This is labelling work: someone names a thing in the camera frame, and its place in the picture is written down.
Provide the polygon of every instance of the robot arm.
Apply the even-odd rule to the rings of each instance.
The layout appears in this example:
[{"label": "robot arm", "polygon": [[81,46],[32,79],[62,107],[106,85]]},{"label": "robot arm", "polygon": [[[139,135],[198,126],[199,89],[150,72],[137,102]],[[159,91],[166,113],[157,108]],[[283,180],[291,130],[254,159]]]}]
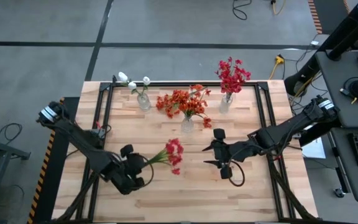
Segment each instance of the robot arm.
[{"label": "robot arm", "polygon": [[305,106],[303,111],[278,126],[269,126],[248,135],[249,140],[226,144],[223,129],[214,129],[214,139],[203,151],[214,149],[216,161],[205,161],[214,164],[221,170],[222,179],[232,176],[228,164],[234,160],[243,162],[247,157],[264,155],[276,150],[280,155],[291,137],[313,123],[331,122],[337,118],[339,110],[327,99],[317,96]]},{"label": "robot arm", "polygon": [[105,182],[111,181],[120,193],[126,195],[144,186],[143,178],[137,177],[145,167],[144,157],[133,153],[132,145],[121,149],[121,155],[104,151],[103,129],[85,131],[70,121],[67,111],[60,103],[51,102],[40,113],[37,120],[42,126],[55,130],[69,140],[89,159],[89,164]]}]

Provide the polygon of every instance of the desk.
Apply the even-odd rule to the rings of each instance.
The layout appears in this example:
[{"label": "desk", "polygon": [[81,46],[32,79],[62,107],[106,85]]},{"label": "desk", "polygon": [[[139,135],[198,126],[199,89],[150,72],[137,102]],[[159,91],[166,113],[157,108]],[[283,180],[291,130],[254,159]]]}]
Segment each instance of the desk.
[{"label": "desk", "polygon": [[350,77],[358,77],[358,52],[345,52],[339,61],[327,58],[325,52],[316,53],[321,72],[333,103],[341,111],[339,121],[342,128],[331,130],[334,144],[346,171],[355,199],[358,201],[358,165],[346,138],[347,133],[358,133],[358,101],[351,105],[351,99],[342,95],[339,89]]},{"label": "desk", "polygon": [[[76,114],[76,121],[83,129],[92,126],[99,84],[85,82],[83,85]],[[268,86],[279,124],[291,117],[285,87],[282,81],[268,81]],[[213,139],[213,130],[203,128],[202,119],[195,118],[193,133],[183,134],[180,131],[182,114],[169,119],[154,107],[157,96],[171,94],[174,89],[188,88],[149,87],[147,94],[153,107],[145,113],[139,109],[136,95],[130,95],[130,90],[114,88],[109,115],[112,131],[107,135],[105,150],[119,152],[126,144],[133,144],[135,152],[152,157],[163,149],[168,139],[179,138],[185,148],[184,161],[179,176],[173,175],[165,165],[156,165],[153,182],[129,195],[121,195],[111,183],[100,181],[94,222],[277,221],[266,158],[255,156],[241,164],[246,175],[246,183],[242,187],[221,180],[215,166],[203,163],[204,160],[213,159],[213,153],[201,152]],[[243,140],[247,134],[260,128],[254,89],[244,87],[240,93],[235,94],[228,114],[219,113],[223,97],[220,88],[210,89],[211,95],[206,98],[206,114],[213,120],[213,128],[226,130],[227,142]],[[264,111],[269,122],[267,110]],[[299,146],[296,141],[291,144]],[[73,150],[75,148],[70,146],[68,152]],[[283,156],[292,191],[306,209],[317,216],[301,151],[288,148]],[[84,165],[85,157],[81,153],[73,154],[65,161],[53,211],[54,218],[65,211],[79,192]],[[236,171],[234,176],[240,178],[238,174]],[[148,181],[150,169],[146,168],[141,176],[145,182]]]}]

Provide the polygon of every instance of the white flower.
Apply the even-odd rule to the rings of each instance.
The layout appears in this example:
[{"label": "white flower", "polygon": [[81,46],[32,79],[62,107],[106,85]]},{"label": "white flower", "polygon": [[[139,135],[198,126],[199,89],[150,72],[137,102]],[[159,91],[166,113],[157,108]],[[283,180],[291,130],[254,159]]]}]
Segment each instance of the white flower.
[{"label": "white flower", "polygon": [[128,80],[128,76],[126,76],[124,72],[119,72],[118,77],[122,82],[126,82]]},{"label": "white flower", "polygon": [[136,89],[136,83],[134,83],[134,82],[128,83],[128,88],[129,88],[130,90]]},{"label": "white flower", "polygon": [[144,85],[149,85],[150,79],[148,77],[143,77],[143,83],[144,83]]}]

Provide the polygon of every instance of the black metal frame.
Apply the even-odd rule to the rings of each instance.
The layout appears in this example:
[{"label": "black metal frame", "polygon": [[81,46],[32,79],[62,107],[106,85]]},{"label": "black metal frame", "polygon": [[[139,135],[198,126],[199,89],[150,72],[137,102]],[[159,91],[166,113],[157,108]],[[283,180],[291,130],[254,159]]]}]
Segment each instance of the black metal frame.
[{"label": "black metal frame", "polygon": [[[184,86],[190,86],[190,85],[195,85],[195,84],[200,84],[200,85],[204,85],[204,86],[220,86],[219,82],[197,82],[197,81],[194,81],[194,82],[155,82],[155,83],[151,83],[149,85],[149,87],[159,87],[159,86],[184,87]],[[137,83],[137,86],[143,86],[143,83]],[[260,95],[260,91],[261,90],[264,91],[265,99],[266,99],[266,103],[267,103],[268,115],[269,115],[271,125],[276,125],[268,83],[267,82],[247,82],[247,83],[243,84],[243,86],[251,86],[255,90],[255,97],[256,97],[256,102],[257,102],[257,107],[258,107],[259,117],[260,117],[260,123],[261,123],[262,128],[267,127],[267,123],[266,123],[266,119],[265,119],[265,115],[264,115],[264,107],[263,107],[262,98]],[[111,109],[111,102],[112,102],[112,92],[114,90],[114,87],[116,87],[115,77],[113,78],[112,83],[105,83],[105,82],[100,83],[99,95],[98,95],[98,100],[96,103],[96,109],[95,109],[95,114],[94,114],[94,119],[93,119],[93,127],[92,127],[93,129],[96,128],[96,121],[99,120],[99,114],[100,114],[101,104],[102,104],[102,100],[103,100],[103,93],[105,91],[108,91],[108,98],[107,98],[107,102],[106,102],[106,109],[104,112],[103,125],[106,126],[108,124],[109,112]],[[278,191],[278,184],[277,184],[276,179],[272,176],[272,172],[277,171],[277,170],[274,166],[272,157],[269,155],[267,155],[267,162],[268,162],[268,168],[270,171],[270,177],[271,177],[271,181],[272,181],[273,197],[274,197],[274,201],[276,204],[277,217],[278,217],[278,220],[280,221],[280,220],[283,220],[285,217],[283,214],[280,192]],[[284,159],[283,158],[279,159],[278,163],[280,166],[280,173],[283,178],[283,181],[288,185],[289,181],[288,181],[287,172],[285,170]],[[81,189],[83,189],[84,191],[87,191],[87,189],[85,189],[85,187],[88,187],[88,189],[90,187],[89,182],[88,182],[89,175],[90,175],[90,165],[89,165],[89,161],[87,160],[86,164],[85,164],[85,169],[84,169],[83,181],[81,184]],[[87,218],[83,218],[84,200],[81,200],[81,202],[78,204],[75,220],[70,220],[71,222],[77,222],[77,223],[93,222],[94,210],[95,210],[95,205],[96,205],[96,196],[98,193],[98,183],[99,183],[98,180],[99,179],[97,178],[93,184]],[[292,205],[292,203],[291,203],[290,199],[287,197],[287,195],[285,197],[286,197],[286,202],[287,202],[289,216],[290,216],[289,218],[290,219],[296,218],[294,206]]]}]

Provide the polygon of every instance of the gray table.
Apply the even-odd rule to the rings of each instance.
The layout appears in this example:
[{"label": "gray table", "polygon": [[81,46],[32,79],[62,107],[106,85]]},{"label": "gray table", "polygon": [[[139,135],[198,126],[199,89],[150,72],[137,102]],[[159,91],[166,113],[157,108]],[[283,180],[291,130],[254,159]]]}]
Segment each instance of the gray table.
[{"label": "gray table", "polygon": [[351,99],[339,91],[348,78],[358,77],[357,57],[358,52],[346,52],[342,54],[339,61],[332,61],[327,58],[325,52],[316,53],[332,101],[341,110],[339,112],[341,128],[332,128],[330,132],[352,193],[358,201],[358,165],[346,136],[348,133],[358,133],[358,102],[352,105]]}]

